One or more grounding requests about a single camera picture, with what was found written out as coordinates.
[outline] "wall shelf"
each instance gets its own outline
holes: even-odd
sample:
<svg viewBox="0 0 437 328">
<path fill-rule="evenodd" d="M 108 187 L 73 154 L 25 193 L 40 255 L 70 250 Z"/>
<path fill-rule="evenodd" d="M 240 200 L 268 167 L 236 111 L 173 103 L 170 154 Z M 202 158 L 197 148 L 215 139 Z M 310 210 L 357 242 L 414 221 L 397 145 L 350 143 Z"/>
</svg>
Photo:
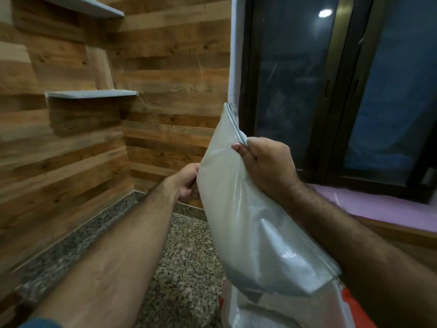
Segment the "wall shelf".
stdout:
<svg viewBox="0 0 437 328">
<path fill-rule="evenodd" d="M 45 0 L 61 7 L 97 18 L 124 17 L 124 12 L 97 0 Z"/>
<path fill-rule="evenodd" d="M 138 95 L 137 91 L 128 90 L 99 90 L 99 91 L 57 91 L 46 92 L 46 97 L 64 99 L 92 99 L 109 97 L 128 97 Z"/>
</svg>

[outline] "wooden wall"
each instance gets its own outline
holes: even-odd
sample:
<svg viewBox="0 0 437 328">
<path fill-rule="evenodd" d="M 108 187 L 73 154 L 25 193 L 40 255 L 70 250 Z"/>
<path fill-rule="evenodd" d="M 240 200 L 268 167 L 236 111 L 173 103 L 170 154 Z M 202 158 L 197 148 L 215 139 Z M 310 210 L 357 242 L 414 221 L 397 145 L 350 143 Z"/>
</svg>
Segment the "wooden wall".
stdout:
<svg viewBox="0 0 437 328">
<path fill-rule="evenodd" d="M 231 0 L 100 0 L 118 89 L 140 92 L 120 112 L 135 189 L 200 162 L 227 101 Z M 191 202 L 200 206 L 200 202 Z"/>
<path fill-rule="evenodd" d="M 96 89 L 106 52 L 85 44 L 81 23 L 40 0 L 0 0 L 0 275 L 133 189 L 118 112 L 128 102 L 44 97 Z"/>
</svg>

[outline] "speckled floor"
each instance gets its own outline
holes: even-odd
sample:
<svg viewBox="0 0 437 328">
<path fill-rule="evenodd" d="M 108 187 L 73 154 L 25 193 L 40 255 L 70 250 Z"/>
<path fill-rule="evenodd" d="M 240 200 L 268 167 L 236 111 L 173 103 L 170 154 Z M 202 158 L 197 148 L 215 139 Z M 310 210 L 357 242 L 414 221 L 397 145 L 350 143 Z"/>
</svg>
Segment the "speckled floor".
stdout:
<svg viewBox="0 0 437 328">
<path fill-rule="evenodd" d="M 19 270 L 19 293 L 38 303 L 98 236 L 144 194 L 132 192 Z M 135 327 L 221 327 L 223 271 L 202 210 L 177 204 L 163 257 Z"/>
</svg>

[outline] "forearm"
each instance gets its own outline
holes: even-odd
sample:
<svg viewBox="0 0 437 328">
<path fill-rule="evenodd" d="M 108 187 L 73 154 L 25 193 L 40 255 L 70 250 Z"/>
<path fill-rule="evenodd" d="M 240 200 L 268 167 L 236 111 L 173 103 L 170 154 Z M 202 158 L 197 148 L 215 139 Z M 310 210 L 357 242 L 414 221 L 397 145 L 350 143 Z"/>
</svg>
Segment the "forearm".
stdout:
<svg viewBox="0 0 437 328">
<path fill-rule="evenodd" d="M 437 326 L 437 276 L 298 183 L 279 203 L 340 264 L 342 280 L 379 327 Z"/>
<path fill-rule="evenodd" d="M 64 328 L 130 327 L 161 258 L 178 187 L 169 179 L 106 232 L 35 316 Z"/>
</svg>

